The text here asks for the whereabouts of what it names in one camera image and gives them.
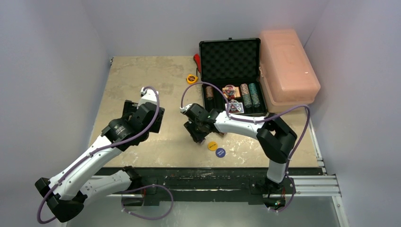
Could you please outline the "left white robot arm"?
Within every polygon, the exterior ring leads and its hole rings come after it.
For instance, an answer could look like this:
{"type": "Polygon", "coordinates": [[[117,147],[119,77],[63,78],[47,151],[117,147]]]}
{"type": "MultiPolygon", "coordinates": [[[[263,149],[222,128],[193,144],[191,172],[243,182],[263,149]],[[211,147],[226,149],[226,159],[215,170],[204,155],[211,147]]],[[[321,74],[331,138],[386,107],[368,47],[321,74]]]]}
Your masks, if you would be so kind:
{"type": "Polygon", "coordinates": [[[111,120],[93,144],[72,164],[51,178],[40,178],[35,187],[43,200],[37,221],[61,223],[75,218],[90,202],[115,192],[136,193],[144,187],[142,177],[132,166],[108,177],[91,181],[111,159],[127,148],[145,141],[151,132],[158,133],[164,109],[157,100],[134,103],[125,101],[123,114],[111,120]]]}

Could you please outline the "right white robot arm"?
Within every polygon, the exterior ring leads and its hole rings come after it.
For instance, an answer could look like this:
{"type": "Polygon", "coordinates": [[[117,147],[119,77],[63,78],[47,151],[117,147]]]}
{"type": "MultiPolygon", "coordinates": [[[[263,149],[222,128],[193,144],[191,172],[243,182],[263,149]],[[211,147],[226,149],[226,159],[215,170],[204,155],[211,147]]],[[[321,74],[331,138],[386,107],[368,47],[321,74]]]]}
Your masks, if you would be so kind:
{"type": "Polygon", "coordinates": [[[203,142],[210,133],[233,133],[257,140],[269,159],[266,188],[270,192],[283,188],[297,134],[276,114],[271,113],[267,118],[238,116],[219,109],[207,111],[197,103],[181,107],[180,112],[188,117],[184,127],[196,143],[203,142]]]}

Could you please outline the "brown poker chip roll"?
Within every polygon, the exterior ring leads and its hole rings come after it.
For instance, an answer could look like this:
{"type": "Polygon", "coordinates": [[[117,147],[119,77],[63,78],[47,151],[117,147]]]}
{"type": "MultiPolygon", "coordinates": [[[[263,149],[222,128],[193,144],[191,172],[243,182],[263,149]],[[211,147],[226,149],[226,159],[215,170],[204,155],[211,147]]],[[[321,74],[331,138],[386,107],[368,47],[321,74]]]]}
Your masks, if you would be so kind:
{"type": "Polygon", "coordinates": [[[207,100],[213,100],[214,99],[214,88],[212,86],[206,86],[205,87],[205,94],[206,94],[206,99],[207,100]]]}

